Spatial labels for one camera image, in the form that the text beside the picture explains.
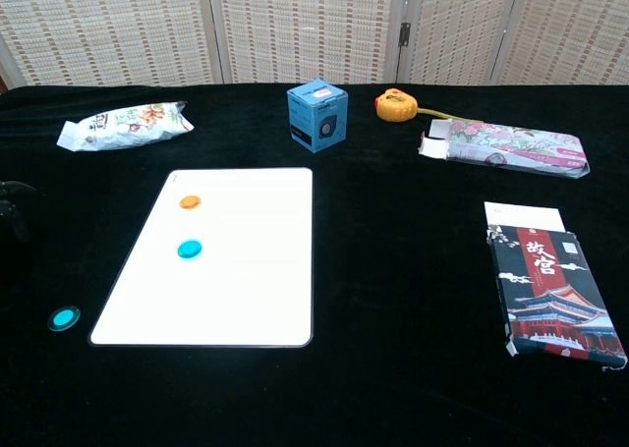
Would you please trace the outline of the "dark palace print box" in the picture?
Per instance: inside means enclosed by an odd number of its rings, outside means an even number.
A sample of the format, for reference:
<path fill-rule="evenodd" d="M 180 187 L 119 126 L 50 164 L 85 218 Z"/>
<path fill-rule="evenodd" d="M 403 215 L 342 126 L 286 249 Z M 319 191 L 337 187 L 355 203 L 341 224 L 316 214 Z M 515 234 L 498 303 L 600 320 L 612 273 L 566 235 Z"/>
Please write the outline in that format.
<path fill-rule="evenodd" d="M 485 214 L 507 352 L 624 368 L 629 357 L 558 209 L 488 201 Z"/>

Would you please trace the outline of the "bamboo folding screen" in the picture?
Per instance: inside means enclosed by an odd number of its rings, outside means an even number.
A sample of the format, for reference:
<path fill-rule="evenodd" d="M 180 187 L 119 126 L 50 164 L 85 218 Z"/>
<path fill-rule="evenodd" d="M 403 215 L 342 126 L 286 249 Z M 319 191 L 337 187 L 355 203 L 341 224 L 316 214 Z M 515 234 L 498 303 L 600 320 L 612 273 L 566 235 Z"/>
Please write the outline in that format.
<path fill-rule="evenodd" d="M 0 0 L 0 88 L 629 85 L 629 0 Z"/>

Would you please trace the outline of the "white snack bag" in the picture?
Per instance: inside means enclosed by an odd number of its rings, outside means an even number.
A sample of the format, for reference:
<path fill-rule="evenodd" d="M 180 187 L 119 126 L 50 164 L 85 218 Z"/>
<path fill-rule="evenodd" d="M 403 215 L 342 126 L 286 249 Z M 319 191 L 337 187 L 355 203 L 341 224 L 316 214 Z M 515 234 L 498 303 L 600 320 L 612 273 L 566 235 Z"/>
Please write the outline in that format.
<path fill-rule="evenodd" d="M 56 144 L 72 152 L 96 152 L 170 140 L 194 129 L 182 114 L 185 106 L 182 101 L 150 103 L 66 121 Z"/>

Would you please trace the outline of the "white magnetic board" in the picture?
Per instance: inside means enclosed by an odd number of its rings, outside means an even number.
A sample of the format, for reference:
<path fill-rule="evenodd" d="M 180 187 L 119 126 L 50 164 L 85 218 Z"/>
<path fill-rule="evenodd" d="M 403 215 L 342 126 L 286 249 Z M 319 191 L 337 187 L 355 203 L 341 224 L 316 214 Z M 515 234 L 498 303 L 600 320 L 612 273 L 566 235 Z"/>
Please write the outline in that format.
<path fill-rule="evenodd" d="M 302 348 L 313 337 L 313 172 L 176 170 L 90 333 L 95 346 Z M 201 204 L 183 209 L 196 195 Z M 179 245 L 202 244 L 183 259 Z"/>

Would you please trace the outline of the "blue cube carton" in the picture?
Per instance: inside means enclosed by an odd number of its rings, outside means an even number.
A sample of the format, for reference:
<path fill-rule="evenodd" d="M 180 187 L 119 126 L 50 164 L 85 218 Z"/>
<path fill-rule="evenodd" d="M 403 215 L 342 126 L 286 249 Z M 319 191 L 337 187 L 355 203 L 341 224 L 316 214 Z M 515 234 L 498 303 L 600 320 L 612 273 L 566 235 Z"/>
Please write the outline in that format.
<path fill-rule="evenodd" d="M 290 134 L 312 153 L 344 141 L 347 136 L 348 93 L 317 79 L 287 91 Z"/>

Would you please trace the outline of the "long floral print box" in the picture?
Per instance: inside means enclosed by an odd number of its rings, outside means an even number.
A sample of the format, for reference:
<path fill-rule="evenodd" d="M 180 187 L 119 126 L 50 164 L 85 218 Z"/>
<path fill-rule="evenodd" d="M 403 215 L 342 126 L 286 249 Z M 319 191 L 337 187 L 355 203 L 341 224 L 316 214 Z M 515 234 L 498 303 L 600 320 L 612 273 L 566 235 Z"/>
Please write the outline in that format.
<path fill-rule="evenodd" d="M 421 136 L 422 156 L 578 179 L 590 165 L 578 138 L 471 120 L 433 120 Z"/>

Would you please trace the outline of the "yellow tape measure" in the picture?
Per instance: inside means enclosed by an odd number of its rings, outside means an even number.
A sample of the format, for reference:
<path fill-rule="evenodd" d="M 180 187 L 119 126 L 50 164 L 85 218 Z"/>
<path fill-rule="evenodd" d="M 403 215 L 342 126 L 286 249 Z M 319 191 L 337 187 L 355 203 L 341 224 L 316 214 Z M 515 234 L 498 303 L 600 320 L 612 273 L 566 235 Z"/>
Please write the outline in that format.
<path fill-rule="evenodd" d="M 478 119 L 458 117 L 434 109 L 423 108 L 414 96 L 399 88 L 389 88 L 378 96 L 374 100 L 374 108 L 379 119 L 390 123 L 407 122 L 417 116 L 426 116 L 439 120 L 478 122 Z"/>

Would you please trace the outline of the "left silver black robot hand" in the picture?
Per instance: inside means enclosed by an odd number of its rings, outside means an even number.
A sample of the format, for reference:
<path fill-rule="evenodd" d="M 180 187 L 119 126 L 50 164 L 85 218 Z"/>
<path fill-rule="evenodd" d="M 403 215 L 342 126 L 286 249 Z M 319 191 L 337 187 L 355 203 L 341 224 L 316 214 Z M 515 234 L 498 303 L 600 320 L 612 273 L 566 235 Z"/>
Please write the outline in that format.
<path fill-rule="evenodd" d="M 19 181 L 0 181 L 0 234 L 9 232 L 22 243 L 30 238 L 25 209 L 38 197 L 34 187 Z"/>

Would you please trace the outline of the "black velvet table cloth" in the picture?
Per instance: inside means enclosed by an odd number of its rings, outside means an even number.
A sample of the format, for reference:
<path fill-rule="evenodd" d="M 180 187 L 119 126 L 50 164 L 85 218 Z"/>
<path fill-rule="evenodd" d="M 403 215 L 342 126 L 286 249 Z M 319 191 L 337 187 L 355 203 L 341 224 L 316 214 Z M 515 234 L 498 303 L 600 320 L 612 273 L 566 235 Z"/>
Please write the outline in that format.
<path fill-rule="evenodd" d="M 0 447 L 629 447 L 629 366 L 511 357 L 488 201 L 557 208 L 629 350 L 629 86 L 411 84 L 425 106 L 578 137 L 570 180 L 429 160 L 426 121 L 379 120 L 348 87 L 348 136 L 290 138 L 283 84 L 32 86 L 0 95 L 0 180 L 35 187 L 42 235 L 0 234 Z M 66 121 L 185 102 L 191 132 L 72 152 Z M 314 173 L 314 337 L 299 350 L 96 348 L 87 340 L 167 174 Z M 50 314 L 81 311 L 52 332 Z"/>

